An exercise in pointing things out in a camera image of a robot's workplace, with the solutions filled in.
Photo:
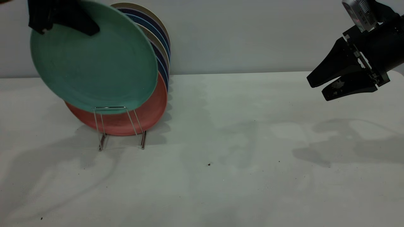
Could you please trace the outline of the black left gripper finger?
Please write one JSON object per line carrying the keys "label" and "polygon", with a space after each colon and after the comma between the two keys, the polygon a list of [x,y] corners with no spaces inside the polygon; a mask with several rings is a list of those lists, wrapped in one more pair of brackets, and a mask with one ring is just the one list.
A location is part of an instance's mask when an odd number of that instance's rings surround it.
{"label": "black left gripper finger", "polygon": [[81,6],[80,0],[57,0],[55,3],[55,23],[88,36],[100,32],[100,27]]}

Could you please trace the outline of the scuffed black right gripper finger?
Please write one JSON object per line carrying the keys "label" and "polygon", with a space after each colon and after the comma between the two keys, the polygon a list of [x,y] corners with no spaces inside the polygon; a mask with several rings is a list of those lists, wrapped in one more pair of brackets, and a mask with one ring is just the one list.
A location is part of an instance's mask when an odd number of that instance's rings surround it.
{"label": "scuffed black right gripper finger", "polygon": [[356,72],[343,75],[333,81],[322,90],[322,95],[326,101],[331,101],[344,96],[377,90],[377,86],[368,73]]}

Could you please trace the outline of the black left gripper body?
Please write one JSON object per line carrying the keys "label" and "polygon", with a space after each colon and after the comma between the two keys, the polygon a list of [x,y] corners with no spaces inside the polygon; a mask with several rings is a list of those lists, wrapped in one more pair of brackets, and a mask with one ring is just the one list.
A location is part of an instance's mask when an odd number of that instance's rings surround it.
{"label": "black left gripper body", "polygon": [[54,24],[62,25],[60,10],[63,0],[29,0],[28,26],[38,34],[45,34]]}

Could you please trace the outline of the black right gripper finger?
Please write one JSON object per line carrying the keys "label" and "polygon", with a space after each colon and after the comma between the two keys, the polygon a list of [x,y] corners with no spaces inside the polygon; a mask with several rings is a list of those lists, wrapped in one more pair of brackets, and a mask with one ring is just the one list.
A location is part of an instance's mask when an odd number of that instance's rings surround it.
{"label": "black right gripper finger", "polygon": [[332,79],[362,71],[354,51],[345,39],[340,37],[323,61],[307,76],[312,88],[319,87]]}

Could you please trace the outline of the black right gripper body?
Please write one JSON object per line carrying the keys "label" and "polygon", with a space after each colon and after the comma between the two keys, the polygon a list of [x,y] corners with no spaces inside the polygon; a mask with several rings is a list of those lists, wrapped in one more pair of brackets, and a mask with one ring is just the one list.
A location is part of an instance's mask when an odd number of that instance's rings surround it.
{"label": "black right gripper body", "polygon": [[377,86],[388,83],[387,72],[404,62],[403,28],[403,16],[397,15],[370,32],[360,32],[353,26],[343,33],[348,44],[368,60],[371,78]]}

